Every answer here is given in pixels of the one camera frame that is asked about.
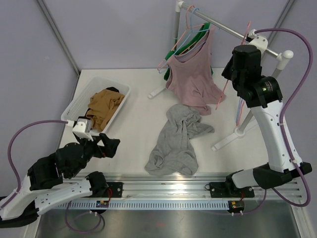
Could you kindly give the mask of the pink hanger of grey top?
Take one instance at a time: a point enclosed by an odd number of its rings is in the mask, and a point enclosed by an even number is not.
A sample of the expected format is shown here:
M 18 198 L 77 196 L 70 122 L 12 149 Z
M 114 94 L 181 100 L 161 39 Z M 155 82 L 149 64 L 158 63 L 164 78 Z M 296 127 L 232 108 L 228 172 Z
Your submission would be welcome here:
M 246 29 L 245 34 L 244 34 L 244 37 L 243 37 L 243 39 L 242 39 L 242 41 L 241 41 L 241 45 L 243 45 L 244 42 L 246 41 L 247 34 L 248 34 L 248 32 L 249 32 L 249 29 L 250 29 L 251 24 L 252 24 L 252 22 L 249 21 L 249 22 L 248 22 L 248 25 L 247 25 L 247 29 Z M 218 109 L 220 103 L 223 101 L 223 97 L 225 96 L 225 90 L 226 90 L 226 87 L 227 87 L 227 85 L 228 85 L 228 82 L 229 82 L 229 80 L 226 81 L 226 83 L 225 83 L 225 85 L 224 85 L 224 87 L 223 87 L 221 96 L 220 96 L 220 98 L 219 98 L 219 101 L 218 101 L 218 103 L 217 103 L 217 105 L 216 105 L 215 110 Z

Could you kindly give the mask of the pink hanger of black top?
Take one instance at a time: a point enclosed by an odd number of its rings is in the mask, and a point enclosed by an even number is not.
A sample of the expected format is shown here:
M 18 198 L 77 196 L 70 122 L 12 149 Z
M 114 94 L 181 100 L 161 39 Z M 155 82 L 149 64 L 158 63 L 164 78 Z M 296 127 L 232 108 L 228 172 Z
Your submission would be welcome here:
M 236 126 L 238 126 L 240 123 L 244 104 L 245 104 L 245 101 L 242 98 L 240 98 L 238 108 L 237 108 L 236 120 L 235 120 Z

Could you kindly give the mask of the black tank top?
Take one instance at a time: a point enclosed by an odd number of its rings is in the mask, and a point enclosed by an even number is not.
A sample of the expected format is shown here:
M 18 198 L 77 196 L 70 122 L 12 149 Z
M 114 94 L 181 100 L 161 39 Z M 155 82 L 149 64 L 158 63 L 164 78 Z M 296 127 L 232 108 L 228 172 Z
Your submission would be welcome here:
M 95 93 L 88 104 L 86 117 L 111 117 L 120 106 L 125 96 L 115 87 L 108 87 Z

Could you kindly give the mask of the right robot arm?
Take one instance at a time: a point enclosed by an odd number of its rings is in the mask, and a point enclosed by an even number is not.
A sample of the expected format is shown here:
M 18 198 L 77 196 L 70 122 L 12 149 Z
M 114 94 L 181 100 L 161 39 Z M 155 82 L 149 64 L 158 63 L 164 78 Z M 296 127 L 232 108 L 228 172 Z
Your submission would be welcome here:
M 282 93 L 277 80 L 262 75 L 261 52 L 253 45 L 236 46 L 222 76 L 232 81 L 258 123 L 267 149 L 268 162 L 226 177 L 225 192 L 237 196 L 243 188 L 258 185 L 270 189 L 312 172 L 303 162 L 282 115 Z

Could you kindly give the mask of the grey tank top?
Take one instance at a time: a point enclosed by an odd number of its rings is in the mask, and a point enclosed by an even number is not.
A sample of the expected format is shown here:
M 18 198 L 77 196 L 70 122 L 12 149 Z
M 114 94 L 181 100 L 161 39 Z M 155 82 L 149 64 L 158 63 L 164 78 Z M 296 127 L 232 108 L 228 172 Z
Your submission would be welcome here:
M 198 110 L 183 104 L 172 106 L 166 112 L 166 117 L 167 122 L 159 133 L 145 170 L 153 176 L 173 173 L 192 176 L 199 165 L 190 140 L 214 133 L 214 128 L 201 122 Z

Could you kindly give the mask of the brown tank top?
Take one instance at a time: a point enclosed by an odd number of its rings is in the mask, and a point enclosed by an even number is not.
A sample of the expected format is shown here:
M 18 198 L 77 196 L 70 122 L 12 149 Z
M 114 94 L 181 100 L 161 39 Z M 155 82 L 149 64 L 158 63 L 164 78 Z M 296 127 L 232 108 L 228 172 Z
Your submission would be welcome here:
M 102 132 L 125 96 L 110 88 L 95 93 L 88 104 L 85 117 L 92 121 L 92 129 Z

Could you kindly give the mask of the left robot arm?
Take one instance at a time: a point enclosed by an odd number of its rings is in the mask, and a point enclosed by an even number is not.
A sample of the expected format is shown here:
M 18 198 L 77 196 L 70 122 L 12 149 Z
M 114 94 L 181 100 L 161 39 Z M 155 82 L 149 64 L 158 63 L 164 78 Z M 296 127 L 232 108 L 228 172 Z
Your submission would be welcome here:
M 64 179 L 72 179 L 93 158 L 113 158 L 120 144 L 101 133 L 91 140 L 76 138 L 47 157 L 40 158 L 28 171 L 20 187 L 0 199 L 1 228 L 26 226 L 47 211 L 82 197 L 102 197 L 108 184 L 102 172 L 94 171 L 68 187 L 53 190 Z

